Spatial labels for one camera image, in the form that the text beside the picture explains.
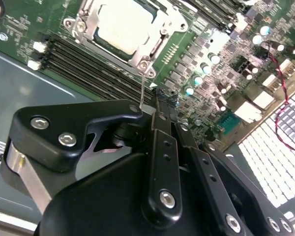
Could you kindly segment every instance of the electrolytic capacitor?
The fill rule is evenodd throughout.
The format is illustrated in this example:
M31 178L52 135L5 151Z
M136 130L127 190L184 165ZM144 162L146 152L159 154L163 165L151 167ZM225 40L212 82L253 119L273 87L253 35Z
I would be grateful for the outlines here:
M185 88L185 91L186 91L186 95L188 95L188 96L191 96L194 93L194 90L193 90L193 88L191 86L187 86Z
M282 43L275 42L275 41L270 41L269 43L271 48L277 50L278 52L281 52L285 49L285 46Z
M200 85L203 83L203 79L199 76L199 75L196 75L194 78L193 78L193 81L195 82L195 85Z
M249 66L247 67L247 70L249 70L249 72L252 74L257 74L259 71L259 69L255 67L253 64L249 64Z
M189 125L189 121L188 121L187 118L182 118L182 119L180 120L180 122L183 123L183 124L186 125L186 126Z
M205 62L201 63L200 67L206 75L211 74L212 72L211 67Z
M195 125L196 126L200 126L202 124L200 119L195 120Z
M209 60L210 60L214 65L220 63L220 61L221 61L221 58L220 58L218 55L214 54L214 53L209 53L209 54L207 55L207 58L209 58Z
M223 112L226 110L226 106L224 105L224 103L221 100L217 99L216 104L217 104L218 108L220 109L220 111Z
M227 92L226 88L221 83L217 84L217 89L221 92L221 94L226 94Z
M252 79L252 74L248 71L248 70L244 70L242 72L243 77L245 77L247 80L251 80Z
M285 50L286 52L295 55L295 46L287 46Z

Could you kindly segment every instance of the metal socket bracket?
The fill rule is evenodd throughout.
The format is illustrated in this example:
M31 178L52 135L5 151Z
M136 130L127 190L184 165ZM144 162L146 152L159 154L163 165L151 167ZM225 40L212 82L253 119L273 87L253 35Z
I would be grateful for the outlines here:
M116 66L135 75L144 74L147 78L154 78L156 71L153 64L164 49L174 32L186 32L188 23L179 12L179 9L168 0L157 0L166 8L166 11L157 10L156 18L149 29L149 38L145 44L138 47L133 57L126 61L94 40L95 32L100 21L99 12L106 0L84 0L75 19L65 18L64 27L76 39L97 54L107 58Z

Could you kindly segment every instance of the black ram slot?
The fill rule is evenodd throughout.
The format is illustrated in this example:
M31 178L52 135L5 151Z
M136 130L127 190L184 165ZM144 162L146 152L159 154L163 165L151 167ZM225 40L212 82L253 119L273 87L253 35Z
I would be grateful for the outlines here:
M105 63L101 62L100 60L97 60L93 57L91 57L89 54L85 53L84 51L78 49L77 47L75 47L74 45L64 41L64 40L58 40L56 42L56 45L59 45L59 50L62 49L63 51L67 52L68 49L71 50L72 56L74 57L78 57L78 59L80 59L80 56L82 56L84 59L87 59L90 61L91 64L95 64L96 68L102 68L103 71L109 72L111 74L114 74L116 76L116 78L120 78L122 80L122 82L124 83L126 81L125 84L129 85L130 88L136 88L135 90L137 91L137 89L141 90L141 84L133 81L132 79L126 77L125 75L123 75L121 72L118 72L116 70L113 70L111 68L108 67L108 65L106 65ZM149 94L151 97L152 95L152 91L145 88L145 93Z
M122 91L118 92L118 89L116 91L112 85L99 80L95 75L92 75L88 71L79 71L79 69L72 67L72 65L68 62L69 61L59 61L56 58L50 59L50 64L57 65L59 68L62 68L63 72L65 71L67 74L76 78L78 81L85 82L85 84L88 84L88 88L91 87L91 89L103 99L130 99L136 102L140 101L139 96L135 96L133 94L131 96L130 94L124 93Z
M188 2L194 3L197 8L202 8L204 10L208 8L209 10L211 10L210 14L216 15L217 17L222 19L224 23L228 23L229 21L230 13L220 6L216 5L215 3L211 2L211 0L201 0L201 2L196 0L189 0Z
M64 51L63 48L61 47L59 50L56 50L56 51L57 51L57 54L62 54L62 56L64 58L74 59L75 53L70 50ZM77 65L79 65L78 68L88 68L89 73L92 73L92 72L96 73L96 75L99 76L99 79L101 76L103 76L103 73L104 73L105 80L102 80L102 82L110 81L111 86L114 86L117 89L127 90L128 93L131 93L134 96L141 96L141 91L138 90L138 89L141 89L141 87L135 89L135 88L133 88L132 84L131 84L131 86L127 86L127 84L125 84L123 82L124 79L119 78L118 75L112 74L111 72L108 73L107 70L100 65L96 65L96 67L94 67L94 62L91 61L89 58L79 57L78 59L75 58L74 61L72 61L72 60L68 61L68 63L74 65L75 67Z
M140 102L140 83L62 39L53 39L42 62L44 68L103 99L129 99ZM151 98L152 91L145 88L145 102L149 103Z
M139 92L139 90L141 91L141 84L124 76L122 73L109 68L105 63L91 57L89 54L81 51L80 49L76 48L75 46L73 46L72 44L68 42L65 42L63 40L57 41L55 43L55 49L56 49L56 52L61 51L65 54L67 53L70 54L70 56L73 58L76 58L77 61L88 62L88 64L92 65L94 69L100 70L101 72L104 72L105 74L107 73L112 74L113 76L115 76L115 78L120 79L122 84L128 85L128 88L131 90L134 90L135 92ZM145 88L145 90L146 90L145 93L149 94L152 97L151 90L147 88Z
M57 55L53 55L51 60L53 60L54 57L60 57L62 55L59 55L60 51ZM78 74L86 74L86 76L89 76L89 79L92 80L97 86L104 86L104 88L107 88L107 90L112 90L113 92L115 89L122 91L127 91L127 94L131 94L133 98L136 98L136 100L140 100L141 93L140 91L137 91L133 88L129 88L126 86L122 81L120 81L119 78L105 73L103 71L99 71L97 68L94 68L91 64L88 64L86 60L73 60L72 58L65 57L66 58L66 64L69 64L72 69L77 71Z

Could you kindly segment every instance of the ram slot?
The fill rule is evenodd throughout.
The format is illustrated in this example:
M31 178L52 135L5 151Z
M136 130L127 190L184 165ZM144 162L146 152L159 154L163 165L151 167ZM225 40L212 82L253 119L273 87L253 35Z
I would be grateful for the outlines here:
M51 43L43 65L103 99L129 99L140 102L140 83L62 39ZM146 103L151 98L151 90L145 88Z

